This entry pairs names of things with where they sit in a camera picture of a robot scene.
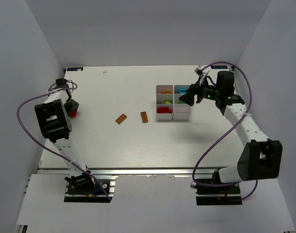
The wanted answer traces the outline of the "small red lego piece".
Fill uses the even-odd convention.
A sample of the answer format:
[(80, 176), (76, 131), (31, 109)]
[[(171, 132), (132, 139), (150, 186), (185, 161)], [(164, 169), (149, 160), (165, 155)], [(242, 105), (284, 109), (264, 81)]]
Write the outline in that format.
[(77, 116), (77, 112), (76, 111), (70, 112), (70, 117), (71, 118), (76, 118), (76, 116)]

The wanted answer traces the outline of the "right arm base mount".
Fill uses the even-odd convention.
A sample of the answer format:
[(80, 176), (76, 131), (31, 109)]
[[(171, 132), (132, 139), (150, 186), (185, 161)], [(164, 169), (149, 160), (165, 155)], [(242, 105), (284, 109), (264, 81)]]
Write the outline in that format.
[(197, 206), (242, 205), (241, 191), (238, 185), (205, 187), (197, 185), (192, 181), (190, 186), (196, 190)]

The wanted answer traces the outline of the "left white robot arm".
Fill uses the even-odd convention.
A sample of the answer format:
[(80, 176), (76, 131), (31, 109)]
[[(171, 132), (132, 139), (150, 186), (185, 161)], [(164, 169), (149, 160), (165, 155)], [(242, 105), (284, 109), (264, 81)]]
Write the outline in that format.
[(70, 137), (70, 119), (76, 116), (79, 104), (72, 99), (68, 80), (56, 79), (46, 101), (35, 106), (35, 114), (44, 138), (48, 139), (64, 156), (69, 176), (65, 180), (77, 191), (89, 193), (95, 187), (87, 175), (88, 167), (78, 154)]

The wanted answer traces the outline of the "red flower lego piece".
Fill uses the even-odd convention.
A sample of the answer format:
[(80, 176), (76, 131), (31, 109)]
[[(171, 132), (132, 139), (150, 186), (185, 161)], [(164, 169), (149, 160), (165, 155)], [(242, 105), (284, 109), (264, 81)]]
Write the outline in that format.
[(171, 114), (172, 111), (169, 107), (159, 107), (159, 108), (157, 108), (157, 113), (158, 114)]

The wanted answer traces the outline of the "teal rounded lego brick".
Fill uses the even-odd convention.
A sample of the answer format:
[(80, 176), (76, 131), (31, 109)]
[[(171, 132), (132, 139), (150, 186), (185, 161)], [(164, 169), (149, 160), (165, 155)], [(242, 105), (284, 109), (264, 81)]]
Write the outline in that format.
[(186, 88), (180, 88), (179, 89), (179, 94), (186, 94), (187, 93), (187, 89)]

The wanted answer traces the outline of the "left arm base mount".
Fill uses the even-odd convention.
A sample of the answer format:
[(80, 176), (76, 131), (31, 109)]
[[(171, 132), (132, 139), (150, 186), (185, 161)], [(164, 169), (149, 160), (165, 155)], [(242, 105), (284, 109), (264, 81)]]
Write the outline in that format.
[(82, 174), (77, 177), (66, 177), (67, 182), (64, 202), (69, 203), (110, 203), (114, 193), (114, 181), (99, 179)]

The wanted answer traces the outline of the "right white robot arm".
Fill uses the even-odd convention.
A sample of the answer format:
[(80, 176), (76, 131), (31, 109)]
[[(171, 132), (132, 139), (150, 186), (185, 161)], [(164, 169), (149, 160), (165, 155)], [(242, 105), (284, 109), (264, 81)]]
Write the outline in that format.
[(189, 106), (203, 99), (213, 100), (222, 115), (232, 124), (244, 147), (233, 166), (219, 169), (210, 186), (227, 186), (253, 180), (275, 179), (279, 176), (282, 144), (271, 140), (248, 113), (241, 96), (235, 93), (234, 74), (228, 70), (217, 73), (217, 80), (209, 84), (208, 73), (197, 70), (199, 80), (191, 84), (179, 99)]

